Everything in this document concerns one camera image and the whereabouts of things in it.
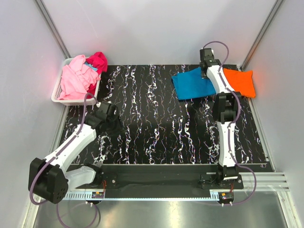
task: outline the orange cloth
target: orange cloth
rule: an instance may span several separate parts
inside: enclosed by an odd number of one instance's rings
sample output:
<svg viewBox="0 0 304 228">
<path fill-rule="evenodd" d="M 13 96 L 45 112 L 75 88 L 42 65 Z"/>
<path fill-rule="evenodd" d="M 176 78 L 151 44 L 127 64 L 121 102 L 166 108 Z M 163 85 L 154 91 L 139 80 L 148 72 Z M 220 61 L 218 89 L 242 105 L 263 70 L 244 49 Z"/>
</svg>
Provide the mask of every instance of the orange cloth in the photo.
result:
<svg viewBox="0 0 304 228">
<path fill-rule="evenodd" d="M 252 70 L 242 72 L 224 68 L 225 77 L 235 91 L 240 92 L 242 96 L 255 98 L 256 92 L 252 82 L 252 73 Z"/>
</svg>

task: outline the laundry basket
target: laundry basket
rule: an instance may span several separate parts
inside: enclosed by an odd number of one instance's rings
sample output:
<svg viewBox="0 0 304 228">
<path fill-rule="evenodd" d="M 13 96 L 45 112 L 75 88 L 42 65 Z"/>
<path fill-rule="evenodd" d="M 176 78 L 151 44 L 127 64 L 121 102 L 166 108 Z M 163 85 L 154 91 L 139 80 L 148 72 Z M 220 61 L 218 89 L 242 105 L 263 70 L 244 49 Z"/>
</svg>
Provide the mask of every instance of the laundry basket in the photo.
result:
<svg viewBox="0 0 304 228">
<path fill-rule="evenodd" d="M 73 60 L 73 58 L 67 58 L 64 62 L 63 62 L 63 66 L 70 64 L 70 62 Z M 59 75 L 58 75 L 58 79 L 56 81 L 56 85 L 54 87 L 53 93 L 52 93 L 52 101 L 53 102 L 58 102 L 58 103 L 62 103 L 66 106 L 72 106 L 72 105 L 84 105 L 84 100 L 58 100 L 58 97 L 61 94 L 61 76 L 62 76 L 62 70 L 60 71 Z M 98 88 L 99 88 L 99 83 L 100 80 L 97 81 L 97 85 L 96 85 L 96 90 L 94 93 L 94 96 L 97 97 L 98 94 Z M 90 98 L 86 100 L 86 104 L 87 105 L 95 105 L 96 101 L 94 98 Z"/>
</svg>

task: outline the black marble table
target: black marble table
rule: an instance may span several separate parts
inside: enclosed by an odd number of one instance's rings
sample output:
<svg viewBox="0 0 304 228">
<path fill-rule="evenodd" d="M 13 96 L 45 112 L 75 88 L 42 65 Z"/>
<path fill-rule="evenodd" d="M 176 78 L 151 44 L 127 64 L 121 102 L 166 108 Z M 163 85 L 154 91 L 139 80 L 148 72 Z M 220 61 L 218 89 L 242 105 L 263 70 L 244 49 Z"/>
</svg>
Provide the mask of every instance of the black marble table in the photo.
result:
<svg viewBox="0 0 304 228">
<path fill-rule="evenodd" d="M 119 108 L 123 135 L 106 134 L 74 160 L 104 164 L 213 164 L 219 159 L 219 132 L 212 119 L 215 96 L 178 101 L 171 76 L 198 65 L 109 66 L 102 74 L 98 100 Z M 266 163 L 247 98 L 236 124 L 239 163 Z M 88 107 L 91 112 L 95 107 Z M 82 118 L 83 107 L 69 107 L 61 143 Z"/>
</svg>

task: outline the wall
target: wall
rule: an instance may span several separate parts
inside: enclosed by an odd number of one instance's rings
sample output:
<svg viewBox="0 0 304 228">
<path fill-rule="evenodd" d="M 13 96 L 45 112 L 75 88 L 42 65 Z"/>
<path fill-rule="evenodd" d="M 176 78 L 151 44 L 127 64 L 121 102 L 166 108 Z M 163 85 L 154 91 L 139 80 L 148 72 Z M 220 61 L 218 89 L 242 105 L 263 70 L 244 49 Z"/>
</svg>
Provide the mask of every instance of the wall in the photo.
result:
<svg viewBox="0 0 304 228">
<path fill-rule="evenodd" d="M 43 0 L 71 55 L 109 64 L 197 64 L 220 40 L 242 64 L 275 0 Z M 226 50 L 213 45 L 216 57 Z"/>
<path fill-rule="evenodd" d="M 304 224 L 303 0 L 285 1 L 247 70 L 254 71 L 254 105 L 277 171 L 286 174 Z"/>
<path fill-rule="evenodd" d="M 50 99 L 63 55 L 32 0 L 0 2 L 0 50 L 0 221 L 16 228 L 29 164 L 49 153 L 63 110 Z"/>
</svg>

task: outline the light blue cloth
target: light blue cloth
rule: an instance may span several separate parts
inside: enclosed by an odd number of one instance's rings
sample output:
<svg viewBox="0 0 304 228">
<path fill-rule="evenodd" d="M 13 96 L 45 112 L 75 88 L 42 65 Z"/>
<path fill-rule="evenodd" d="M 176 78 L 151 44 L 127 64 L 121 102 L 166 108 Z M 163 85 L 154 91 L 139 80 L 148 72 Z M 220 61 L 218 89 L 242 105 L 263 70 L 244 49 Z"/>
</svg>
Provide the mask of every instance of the light blue cloth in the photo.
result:
<svg viewBox="0 0 304 228">
<path fill-rule="evenodd" d="M 179 100 L 205 97 L 216 94 L 210 79 L 201 77 L 200 67 L 172 76 L 172 81 Z"/>
<path fill-rule="evenodd" d="M 85 62 L 85 65 L 92 68 L 94 71 L 97 71 L 97 68 L 93 67 L 92 64 L 88 64 L 87 62 Z"/>
</svg>

